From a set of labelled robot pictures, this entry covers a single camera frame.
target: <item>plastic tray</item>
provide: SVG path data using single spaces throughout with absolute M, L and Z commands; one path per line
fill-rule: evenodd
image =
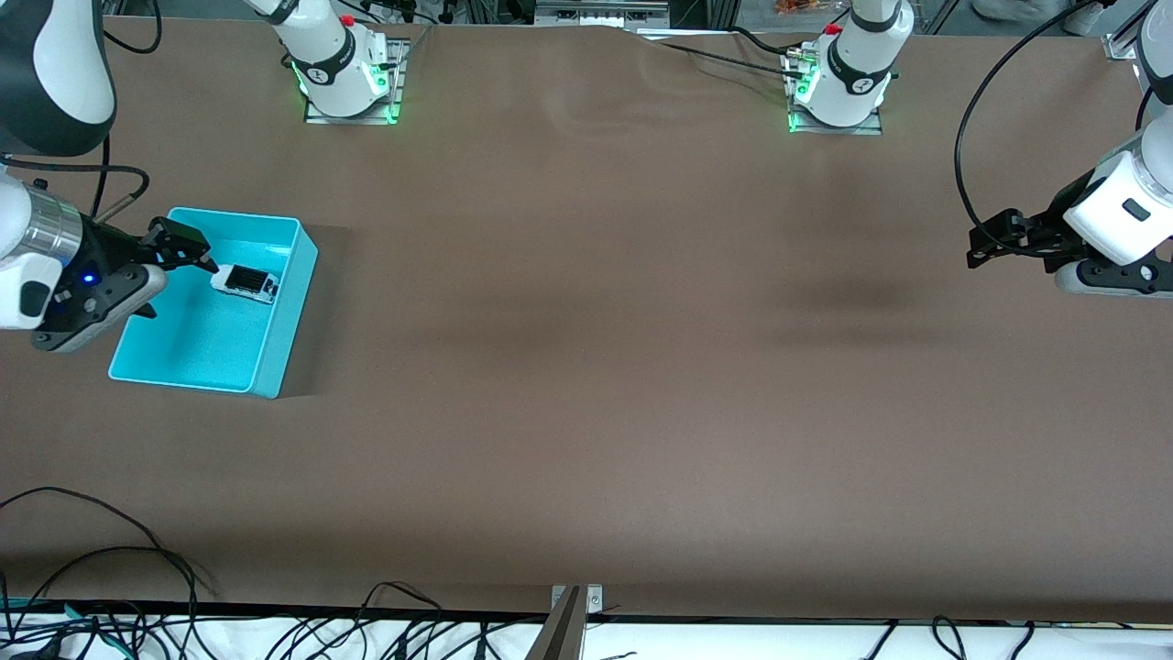
M 198 267 L 174 270 L 151 300 L 158 318 L 127 321 L 110 379 L 276 399 L 318 246 L 292 217 L 189 207 L 168 216 L 203 231 L 216 263 L 277 274 L 277 295 L 266 305 L 212 288 L 211 275 Z

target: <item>brown table surface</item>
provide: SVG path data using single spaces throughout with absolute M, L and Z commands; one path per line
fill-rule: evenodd
M 4 492 L 107 498 L 225 601 L 404 579 L 540 611 L 584 580 L 618 612 L 1169 620 L 1173 305 L 965 267 L 954 134 L 1011 43 L 911 39 L 865 138 L 788 134 L 767 74 L 616 29 L 442 27 L 399 125 L 321 127 L 270 27 L 169 20 L 110 52 L 114 161 L 154 177 L 116 223 L 310 225 L 283 396 L 111 382 L 117 333 L 0 334 Z M 1138 100 L 1096 41 L 1032 45 L 969 130 L 979 211 L 1040 209 Z M 52 182 L 88 204 L 91 176 Z M 55 496 L 0 525 L 16 593 L 141 540 Z M 184 598 L 127 557 L 53 593 Z

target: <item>white robot link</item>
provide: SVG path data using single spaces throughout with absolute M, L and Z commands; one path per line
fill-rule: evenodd
M 856 0 L 842 29 L 828 29 L 802 43 L 798 70 L 805 77 L 794 102 L 827 125 L 863 122 L 883 102 L 891 66 L 913 34 L 914 19 L 908 0 Z
M 1173 104 L 1173 0 L 1150 9 L 1137 48 L 1153 96 Z M 1024 254 L 1042 258 L 1065 291 L 1173 297 L 1173 263 L 1157 253 L 1173 237 L 1173 113 L 1108 151 L 1043 212 L 1005 209 L 969 236 L 970 267 Z
M 358 115 L 388 94 L 387 76 L 375 75 L 386 38 L 344 20 L 330 0 L 245 1 L 276 28 L 320 113 Z M 13 156 L 79 156 L 109 134 L 117 103 L 100 0 L 0 0 L 0 328 L 33 329 L 38 349 L 70 353 L 131 313 L 152 315 L 167 270 L 218 271 L 190 226 L 157 217 L 145 236 L 130 236 L 104 224 L 145 190 L 145 172 L 137 191 L 94 218 L 43 182 L 5 171 L 97 171 Z

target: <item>robotic arm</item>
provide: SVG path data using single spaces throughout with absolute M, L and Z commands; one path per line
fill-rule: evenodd
M 310 101 L 324 114 L 362 114 L 391 88 L 374 70 L 387 38 L 334 13 L 330 0 L 244 0 L 277 30 Z
M 389 91 L 387 41 L 330 0 L 245 0 L 277 29 L 324 114 L 360 114 Z M 0 155 L 79 156 L 109 134 L 116 102 L 99 0 L 0 0 Z M 199 231 L 157 217 L 130 236 L 83 216 L 0 163 L 0 328 L 69 353 L 131 313 L 154 317 L 165 271 L 216 263 Z
M 1160 0 L 1140 32 L 1138 59 L 1153 95 L 1173 104 L 1173 0 Z M 1173 263 L 1157 247 L 1173 237 L 1173 113 L 1110 151 L 1043 212 L 1005 209 L 970 230 L 969 266 L 1008 253 L 1042 256 L 1060 288 L 1173 297 Z
M 834 127 L 861 123 L 883 102 L 891 64 L 908 36 L 915 15 L 908 0 L 856 0 L 842 30 L 828 30 L 804 43 L 812 63 L 794 101 Z

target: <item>metal base plate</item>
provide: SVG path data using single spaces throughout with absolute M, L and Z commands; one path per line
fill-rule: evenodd
M 399 107 L 404 102 L 404 83 L 407 79 L 407 53 L 411 50 L 409 39 L 387 39 L 387 63 L 391 67 L 382 72 L 387 76 L 391 90 L 386 96 L 374 102 L 365 113 L 351 117 L 333 117 L 323 114 L 308 100 L 305 102 L 305 123 L 387 125 L 399 123 Z
M 550 592 L 550 610 L 558 604 L 562 592 L 567 591 L 567 585 L 554 585 Z M 598 614 L 603 611 L 603 585 L 586 585 L 586 613 Z
M 1114 34 L 1107 33 L 1101 41 L 1104 42 L 1104 54 L 1107 55 L 1107 59 L 1118 62 L 1137 59 L 1137 49 L 1133 47 L 1134 40 L 1121 45 Z
M 800 53 L 795 53 L 796 56 L 791 56 L 789 54 L 781 55 L 780 60 L 782 62 L 782 70 L 793 70 L 806 74 L 806 68 L 809 68 L 809 54 L 807 53 L 807 59 Z M 872 110 L 868 118 L 855 125 L 839 127 L 826 124 L 814 117 L 811 110 L 806 109 L 794 98 L 798 94 L 798 88 L 800 84 L 806 84 L 805 79 L 787 77 L 786 79 L 786 107 L 787 107 L 787 122 L 791 132 L 828 132 L 835 135 L 882 135 L 883 127 L 880 123 L 880 108 Z

